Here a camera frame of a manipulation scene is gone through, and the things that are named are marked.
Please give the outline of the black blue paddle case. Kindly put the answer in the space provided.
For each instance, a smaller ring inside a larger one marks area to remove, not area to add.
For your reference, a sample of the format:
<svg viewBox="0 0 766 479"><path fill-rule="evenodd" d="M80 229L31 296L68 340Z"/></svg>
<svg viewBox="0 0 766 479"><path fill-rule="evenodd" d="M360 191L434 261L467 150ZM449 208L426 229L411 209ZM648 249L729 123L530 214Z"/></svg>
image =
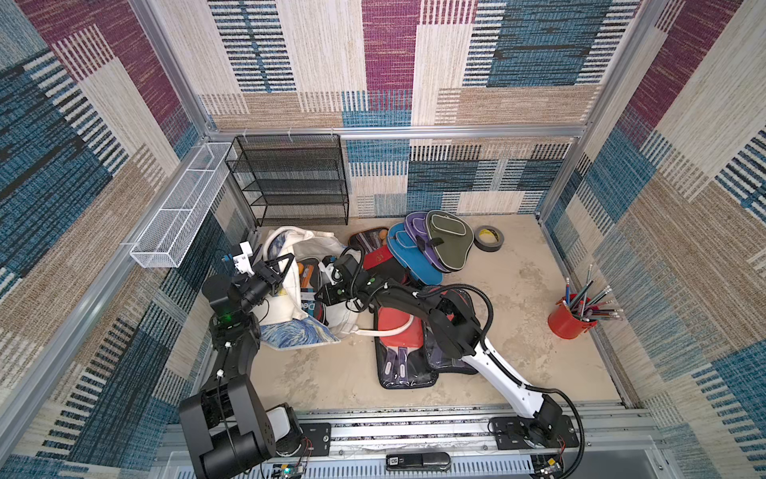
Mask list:
<svg viewBox="0 0 766 479"><path fill-rule="evenodd" d="M403 223L398 223L388 230L387 245L393 257L407 269L415 281L423 285L441 285L443 273L418 249L416 241L407 234Z"/></svg>

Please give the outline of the black red paddle case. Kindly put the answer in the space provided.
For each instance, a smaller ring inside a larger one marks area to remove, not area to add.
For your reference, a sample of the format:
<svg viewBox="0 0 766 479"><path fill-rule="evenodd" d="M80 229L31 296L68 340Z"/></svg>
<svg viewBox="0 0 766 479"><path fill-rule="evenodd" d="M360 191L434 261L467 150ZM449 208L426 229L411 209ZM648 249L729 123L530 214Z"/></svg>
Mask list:
<svg viewBox="0 0 766 479"><path fill-rule="evenodd" d="M407 269L400 265L388 247L388 228L375 228L351 235L349 245L365 251L363 269L371 275L383 275L402 285L409 283Z"/></svg>

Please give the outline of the purple paddle case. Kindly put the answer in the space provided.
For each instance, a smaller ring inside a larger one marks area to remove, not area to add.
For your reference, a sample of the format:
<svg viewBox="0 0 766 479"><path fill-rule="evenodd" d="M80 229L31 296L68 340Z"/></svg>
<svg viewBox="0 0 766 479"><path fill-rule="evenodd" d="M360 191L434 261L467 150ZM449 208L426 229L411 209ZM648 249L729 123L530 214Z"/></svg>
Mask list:
<svg viewBox="0 0 766 479"><path fill-rule="evenodd" d="M450 269L447 269L442 261L438 258L434 247L431 245L431 240L426 227L426 212L414 212L405 217L405 232L415 241L415 245L427 261L429 261L432 267L435 267L437 271L441 273L450 273Z"/></svg>

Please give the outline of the olive green paddle case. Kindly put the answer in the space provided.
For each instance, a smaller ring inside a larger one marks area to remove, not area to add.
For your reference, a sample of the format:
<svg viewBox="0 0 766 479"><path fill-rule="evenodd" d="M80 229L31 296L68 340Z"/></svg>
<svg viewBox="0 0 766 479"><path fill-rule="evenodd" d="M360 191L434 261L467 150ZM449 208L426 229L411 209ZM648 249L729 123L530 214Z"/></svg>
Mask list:
<svg viewBox="0 0 766 479"><path fill-rule="evenodd" d="M449 271L464 269L474 245L474 232L462 219L443 211L426 216L430 245L439 261Z"/></svg>

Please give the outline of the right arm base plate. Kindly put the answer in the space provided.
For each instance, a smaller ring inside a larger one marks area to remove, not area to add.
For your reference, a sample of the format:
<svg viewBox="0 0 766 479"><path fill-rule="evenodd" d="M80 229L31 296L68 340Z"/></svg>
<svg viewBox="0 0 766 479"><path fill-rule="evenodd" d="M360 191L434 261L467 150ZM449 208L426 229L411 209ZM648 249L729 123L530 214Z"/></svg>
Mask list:
<svg viewBox="0 0 766 479"><path fill-rule="evenodd" d="M552 424L520 416L491 418L488 431L499 450L575 449L580 446L578 429L569 416L562 415Z"/></svg>

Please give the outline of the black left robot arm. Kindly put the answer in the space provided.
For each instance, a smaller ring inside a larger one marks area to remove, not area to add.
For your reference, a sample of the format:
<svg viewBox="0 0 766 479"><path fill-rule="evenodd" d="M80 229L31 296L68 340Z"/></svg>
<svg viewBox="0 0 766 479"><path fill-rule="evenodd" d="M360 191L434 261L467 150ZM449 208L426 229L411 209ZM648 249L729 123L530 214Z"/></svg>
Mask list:
<svg viewBox="0 0 766 479"><path fill-rule="evenodd" d="M278 293L294 255L259 261L233 277L205 280L213 310L209 332L217 352L209 378L180 403L179 415L193 472L199 478L233 478L299 444L302 429L286 404L266 410L251 382L261 348L253 309Z"/></svg>

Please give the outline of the white canvas starry night bag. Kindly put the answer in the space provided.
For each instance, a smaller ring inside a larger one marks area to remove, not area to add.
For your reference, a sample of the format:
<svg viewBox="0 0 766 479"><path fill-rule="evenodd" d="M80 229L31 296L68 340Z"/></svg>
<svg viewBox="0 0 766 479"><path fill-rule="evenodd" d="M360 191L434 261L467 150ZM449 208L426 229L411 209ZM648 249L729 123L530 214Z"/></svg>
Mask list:
<svg viewBox="0 0 766 479"><path fill-rule="evenodd" d="M261 318L263 341L279 350L300 349L335 344L349 335L393 337L412 329L413 315L404 315L405 323L394 329L361 329L358 313L345 305L326 307L314 298L317 289L302 284L306 279L326 279L320 262L325 257L338 257L344 245L333 233L284 226L272 231L263 241L260 259L276 259L287 253L294 261L287 271L282 289L268 300L268 310L255 309Z"/></svg>

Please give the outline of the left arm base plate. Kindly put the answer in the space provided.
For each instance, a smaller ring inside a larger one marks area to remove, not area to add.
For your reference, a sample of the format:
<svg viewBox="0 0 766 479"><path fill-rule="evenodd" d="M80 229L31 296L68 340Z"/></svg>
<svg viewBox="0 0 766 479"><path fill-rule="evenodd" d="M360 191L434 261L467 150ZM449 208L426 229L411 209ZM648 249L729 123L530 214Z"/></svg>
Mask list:
<svg viewBox="0 0 766 479"><path fill-rule="evenodd" d="M328 422L301 423L298 457L327 457L330 453L332 425Z"/></svg>

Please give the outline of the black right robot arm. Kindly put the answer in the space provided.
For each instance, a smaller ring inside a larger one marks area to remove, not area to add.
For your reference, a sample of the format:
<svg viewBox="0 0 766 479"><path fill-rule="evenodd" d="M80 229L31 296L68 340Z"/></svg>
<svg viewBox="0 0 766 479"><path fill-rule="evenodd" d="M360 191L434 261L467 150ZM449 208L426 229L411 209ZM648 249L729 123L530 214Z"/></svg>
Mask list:
<svg viewBox="0 0 766 479"><path fill-rule="evenodd" d="M488 429L498 447L567 449L582 445L582 421L569 417L554 400L567 399L558 390L534 386L517 373L488 339L494 309L490 299L472 285L457 283L435 289L415 289L382 275L369 275L352 255L343 255L330 268L330 279L315 298L329 305L354 303L398 309L430 327L444 355L464 361L490 382L510 403L515 415L492 419Z"/></svg>

